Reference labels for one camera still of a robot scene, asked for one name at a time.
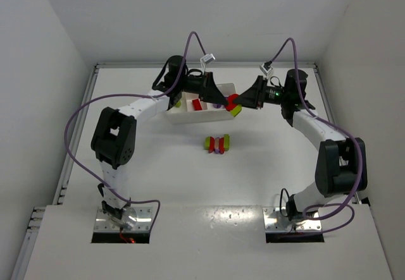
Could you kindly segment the red green lego stack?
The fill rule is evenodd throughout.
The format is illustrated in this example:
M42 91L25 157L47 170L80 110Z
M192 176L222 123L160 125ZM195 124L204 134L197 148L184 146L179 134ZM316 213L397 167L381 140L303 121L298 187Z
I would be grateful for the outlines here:
M238 94L232 94L227 97L227 105L225 109L233 116L236 117L242 110L242 106L240 104L236 104L234 100L238 98Z

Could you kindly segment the red lego brick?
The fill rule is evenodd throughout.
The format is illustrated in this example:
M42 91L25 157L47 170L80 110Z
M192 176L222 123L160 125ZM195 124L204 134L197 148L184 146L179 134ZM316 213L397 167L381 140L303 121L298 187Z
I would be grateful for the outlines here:
M192 107L195 111L202 111L203 108L199 99L192 100Z

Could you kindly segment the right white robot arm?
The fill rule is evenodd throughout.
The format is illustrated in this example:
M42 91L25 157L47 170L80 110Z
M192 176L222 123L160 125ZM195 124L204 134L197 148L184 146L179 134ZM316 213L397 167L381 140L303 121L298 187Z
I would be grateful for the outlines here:
M266 103L279 105L283 119L318 151L314 182L289 195L285 204L289 220L323 207L334 197L353 197L368 186L364 141L349 138L316 114L315 107L305 98L307 78L305 71L289 70L285 83L275 85L258 76L249 89L233 99L235 104L251 109L260 109Z

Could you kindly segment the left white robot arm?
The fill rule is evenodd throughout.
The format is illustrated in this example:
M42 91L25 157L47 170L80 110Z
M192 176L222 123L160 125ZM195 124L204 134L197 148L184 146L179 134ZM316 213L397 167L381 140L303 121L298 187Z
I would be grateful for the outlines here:
M100 114L90 147L103 171L104 181L99 186L103 211L120 224L128 216L130 207L130 197L125 194L124 166L135 152L137 125L173 108L184 92L196 94L206 103L228 105L212 72L193 75L183 56L172 56L145 97L118 109L106 107Z

